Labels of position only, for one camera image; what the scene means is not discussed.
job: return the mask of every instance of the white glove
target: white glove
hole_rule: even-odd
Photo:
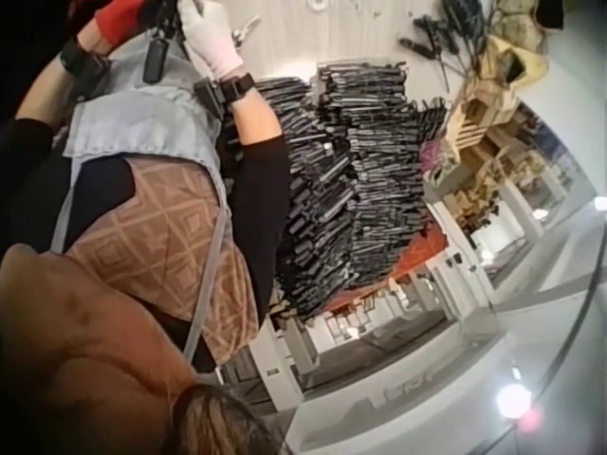
[[[217,79],[242,66],[231,37],[228,12],[223,5],[204,0],[178,0],[185,47],[194,67],[203,76],[207,66]]]

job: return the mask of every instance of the pliers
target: pliers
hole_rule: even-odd
[[[243,27],[237,28],[231,33],[231,38],[234,41],[234,45],[239,49],[250,33],[259,26],[262,21],[258,14],[255,14]]]

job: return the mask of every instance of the red glove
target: red glove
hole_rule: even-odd
[[[101,36],[112,46],[121,45],[137,30],[144,0],[114,0],[95,13]]]

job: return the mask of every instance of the black long-sleeve shirt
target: black long-sleeve shirt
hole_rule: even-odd
[[[71,171],[69,158],[51,151],[52,138],[48,125],[31,119],[12,121],[2,131],[0,256],[15,243],[30,245],[39,252],[50,246]],[[247,262],[261,324],[272,291],[274,258],[288,214],[288,149],[280,136],[248,145],[243,152],[230,198],[233,238]],[[120,155],[85,163],[74,190],[65,247],[69,248],[99,217],[134,194],[130,167]],[[143,304],[177,345],[185,344],[189,324],[165,317],[154,311],[152,305]],[[206,365],[202,370],[209,368],[214,366]]]

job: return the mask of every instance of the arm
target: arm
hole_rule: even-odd
[[[243,67],[224,79],[247,74]],[[276,251],[289,209],[290,161],[281,124],[266,100],[251,89],[231,106],[243,145],[243,162],[231,196],[234,242],[243,253],[260,325],[274,285]]]
[[[107,54],[112,48],[101,36],[95,20],[89,22],[78,34],[78,42],[84,50],[100,54]],[[56,128],[66,108],[66,95],[72,83],[73,78],[65,71],[59,56],[55,57],[29,89],[15,119],[29,118]]]
[[[230,200],[233,236],[247,262],[261,325],[289,210],[290,161],[283,136],[245,146],[243,152]]]
[[[195,2],[202,3],[198,5],[204,10],[202,15]],[[178,0],[177,5],[186,50],[198,71],[205,75],[209,68],[222,81],[245,75],[243,60],[231,39],[226,8],[200,0]],[[272,291],[275,255],[288,215],[288,147],[276,114],[257,90],[249,90],[231,108],[244,152],[230,200],[233,236],[247,261],[261,324]]]
[[[108,53],[135,29],[138,7],[143,0],[114,0],[100,9],[78,34],[88,51]],[[21,103],[14,119],[0,133],[0,256],[10,245],[10,200],[26,178],[51,152],[54,129],[65,109],[72,77],[55,57],[38,76]]]
[[[222,79],[227,81],[246,74],[247,70],[240,66]],[[273,139],[283,133],[276,114],[255,88],[249,90],[241,100],[234,102],[231,109],[240,143],[244,146]]]

